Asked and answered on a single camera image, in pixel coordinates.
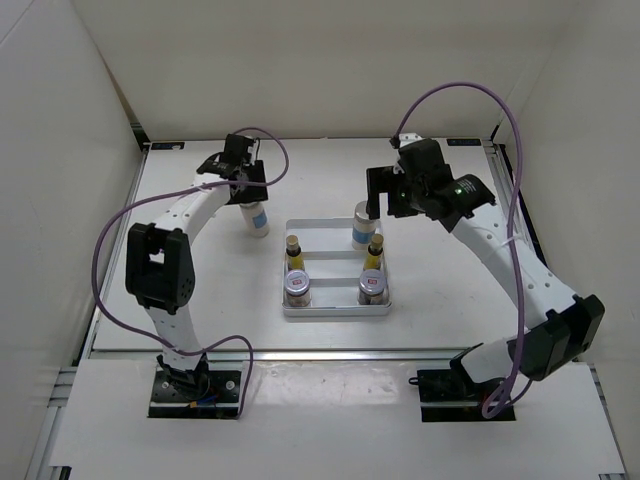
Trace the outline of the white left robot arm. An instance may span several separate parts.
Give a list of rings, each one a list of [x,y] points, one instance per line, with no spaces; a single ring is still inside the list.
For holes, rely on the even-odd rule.
[[[188,303],[195,290],[191,246],[205,224],[226,205],[240,208],[249,233],[264,237],[269,224],[264,163],[259,141],[229,134],[222,151],[196,169],[192,193],[181,195],[151,223],[128,232],[125,288],[169,345],[158,357],[166,381],[188,400],[211,390],[206,355],[196,338]]]

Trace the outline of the tall white jar silver lid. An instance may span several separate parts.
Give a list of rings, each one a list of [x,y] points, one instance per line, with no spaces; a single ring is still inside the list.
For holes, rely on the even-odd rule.
[[[240,211],[251,236],[263,238],[269,234],[268,216],[262,202],[241,204]]]

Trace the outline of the short jar grey lid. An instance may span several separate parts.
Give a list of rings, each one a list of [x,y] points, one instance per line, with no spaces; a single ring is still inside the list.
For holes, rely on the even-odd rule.
[[[291,307],[307,307],[311,303],[311,283],[306,271],[293,269],[284,279],[284,297]]]

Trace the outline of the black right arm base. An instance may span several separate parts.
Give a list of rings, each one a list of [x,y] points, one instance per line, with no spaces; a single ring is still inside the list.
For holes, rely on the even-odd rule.
[[[418,370],[408,379],[418,389],[423,423],[477,423],[515,421],[514,408],[507,406],[487,419],[482,405],[501,383],[493,380],[469,389],[450,369]]]

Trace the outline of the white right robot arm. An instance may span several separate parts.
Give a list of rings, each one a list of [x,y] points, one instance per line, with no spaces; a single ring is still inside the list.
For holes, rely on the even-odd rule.
[[[509,234],[493,192],[473,174],[454,177],[436,140],[394,137],[390,143],[396,162],[366,172],[369,217],[379,218],[385,194],[388,215],[439,222],[476,255],[517,309],[515,336],[471,347],[451,360],[452,393],[470,400],[514,374],[539,382],[587,351],[604,317],[602,301],[579,296]]]

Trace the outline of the small yellow label bottle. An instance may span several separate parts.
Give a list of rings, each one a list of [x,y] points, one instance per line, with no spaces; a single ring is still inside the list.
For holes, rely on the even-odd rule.
[[[304,257],[296,235],[288,235],[285,239],[285,252],[287,269],[305,270]]]

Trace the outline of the tall white jar blue label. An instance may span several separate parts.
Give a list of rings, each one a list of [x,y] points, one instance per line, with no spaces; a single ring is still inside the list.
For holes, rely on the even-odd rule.
[[[377,229],[376,221],[369,218],[366,208],[367,201],[359,202],[354,208],[352,246],[356,250],[366,249]]]

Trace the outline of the short jar orange label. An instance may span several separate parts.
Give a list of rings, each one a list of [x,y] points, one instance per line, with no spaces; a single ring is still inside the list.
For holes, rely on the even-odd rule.
[[[360,305],[385,305],[388,303],[387,279],[381,270],[367,269],[361,273],[358,303]]]

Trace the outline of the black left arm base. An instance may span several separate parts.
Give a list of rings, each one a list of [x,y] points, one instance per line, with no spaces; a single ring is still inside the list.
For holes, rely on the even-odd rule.
[[[147,417],[151,419],[232,420],[238,417],[244,374],[239,369],[195,371],[180,377],[156,368]]]

